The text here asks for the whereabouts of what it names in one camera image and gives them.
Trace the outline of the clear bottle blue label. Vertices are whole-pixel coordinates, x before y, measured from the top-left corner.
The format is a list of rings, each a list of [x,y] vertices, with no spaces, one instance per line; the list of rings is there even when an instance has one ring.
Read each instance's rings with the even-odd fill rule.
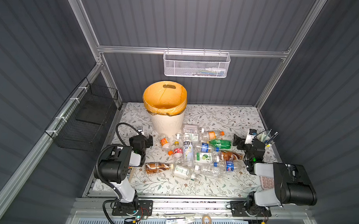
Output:
[[[214,162],[213,166],[221,172],[236,172],[245,166],[244,162],[241,160],[237,161],[224,161],[220,160],[219,162]]]
[[[196,143],[194,146],[195,146],[195,150],[200,153],[217,153],[217,152],[219,152],[218,147],[215,147],[212,144],[209,144],[206,142]]]

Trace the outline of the clear bottle orange cap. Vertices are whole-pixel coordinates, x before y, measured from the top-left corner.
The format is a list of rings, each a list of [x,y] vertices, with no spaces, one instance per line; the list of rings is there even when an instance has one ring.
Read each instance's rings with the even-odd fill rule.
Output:
[[[219,140],[225,135],[224,131],[204,131],[201,134],[201,140],[208,142],[211,140]]]

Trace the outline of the brown tea bottle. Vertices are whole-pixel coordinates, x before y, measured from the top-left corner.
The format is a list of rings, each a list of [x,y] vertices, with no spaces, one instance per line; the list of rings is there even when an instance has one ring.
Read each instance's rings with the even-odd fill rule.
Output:
[[[174,164],[167,164],[161,162],[150,162],[145,164],[145,171],[147,174],[155,174],[163,171],[170,171],[174,168]]]

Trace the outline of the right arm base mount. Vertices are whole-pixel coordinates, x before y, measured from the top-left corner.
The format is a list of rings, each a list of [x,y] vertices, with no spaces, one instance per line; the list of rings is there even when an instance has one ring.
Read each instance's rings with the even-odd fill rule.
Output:
[[[230,201],[226,205],[234,217],[265,217],[272,216],[270,209],[266,207],[260,207],[255,204],[247,203],[246,201]]]

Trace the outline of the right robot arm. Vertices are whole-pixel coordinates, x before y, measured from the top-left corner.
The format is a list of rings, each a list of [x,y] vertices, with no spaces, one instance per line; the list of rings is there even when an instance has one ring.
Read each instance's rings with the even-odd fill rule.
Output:
[[[248,194],[246,210],[266,210],[284,204],[316,205],[318,196],[304,166],[264,162],[265,143],[255,136],[242,139],[235,134],[232,145],[244,152],[243,162],[251,175],[273,179],[269,189]]]

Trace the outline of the small bottle orange label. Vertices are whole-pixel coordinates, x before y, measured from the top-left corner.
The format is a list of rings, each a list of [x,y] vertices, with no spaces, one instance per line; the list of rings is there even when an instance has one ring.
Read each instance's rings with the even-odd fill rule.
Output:
[[[158,140],[159,140],[159,143],[160,143],[162,149],[164,151],[168,152],[170,150],[169,137],[166,134],[161,133],[158,136]]]

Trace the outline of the brown coffee bottle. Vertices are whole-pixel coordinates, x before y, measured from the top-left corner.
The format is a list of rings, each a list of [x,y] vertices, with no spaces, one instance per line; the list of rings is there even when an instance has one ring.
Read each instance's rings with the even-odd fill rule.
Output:
[[[242,160],[244,156],[242,154],[232,151],[220,151],[219,157],[221,160],[224,161],[238,161],[238,160]]]

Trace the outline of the bottle green lime label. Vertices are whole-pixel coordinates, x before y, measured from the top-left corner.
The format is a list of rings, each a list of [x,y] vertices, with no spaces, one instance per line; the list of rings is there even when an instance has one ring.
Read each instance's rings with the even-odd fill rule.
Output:
[[[217,154],[207,152],[197,152],[194,155],[194,161],[197,164],[211,164],[220,161],[220,157]]]

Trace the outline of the bottle red label yellow cap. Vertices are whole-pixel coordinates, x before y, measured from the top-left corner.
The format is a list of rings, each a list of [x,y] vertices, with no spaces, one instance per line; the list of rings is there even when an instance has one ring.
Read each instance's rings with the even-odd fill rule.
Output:
[[[180,145],[179,141],[175,141],[173,144],[173,161],[176,164],[182,164],[183,163],[183,148]]]

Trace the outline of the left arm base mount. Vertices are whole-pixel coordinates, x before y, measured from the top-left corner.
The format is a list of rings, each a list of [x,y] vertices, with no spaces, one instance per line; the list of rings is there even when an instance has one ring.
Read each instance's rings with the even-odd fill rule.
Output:
[[[113,216],[151,216],[153,201],[139,200],[131,203],[115,203],[112,207]]]

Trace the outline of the tall clear bottle dark label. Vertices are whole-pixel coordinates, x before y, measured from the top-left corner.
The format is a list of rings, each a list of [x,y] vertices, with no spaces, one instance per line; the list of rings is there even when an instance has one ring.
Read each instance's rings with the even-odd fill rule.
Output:
[[[194,157],[193,157],[193,142],[190,138],[190,135],[186,134],[184,135],[184,141],[183,141],[183,149],[184,149],[184,162],[185,165],[188,167],[193,167],[194,165]]]

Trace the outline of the green plastic bottle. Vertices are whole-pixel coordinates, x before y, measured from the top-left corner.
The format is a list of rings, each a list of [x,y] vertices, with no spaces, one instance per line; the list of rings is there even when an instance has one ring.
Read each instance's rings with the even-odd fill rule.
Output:
[[[214,148],[219,148],[219,149],[231,149],[232,147],[232,142],[229,140],[215,139],[209,141],[209,144],[213,145]]]

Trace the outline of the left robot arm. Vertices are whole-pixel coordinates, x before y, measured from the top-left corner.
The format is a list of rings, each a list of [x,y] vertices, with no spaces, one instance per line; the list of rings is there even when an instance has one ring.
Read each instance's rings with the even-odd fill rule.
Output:
[[[119,127],[128,126],[137,135],[129,139],[127,145],[119,134]],[[98,155],[93,175],[105,185],[109,186],[117,198],[113,202],[125,204],[138,204],[138,193],[127,178],[130,167],[142,167],[146,161],[146,151],[153,146],[153,137],[145,136],[137,128],[128,123],[116,125],[116,135],[120,143],[105,146]]]

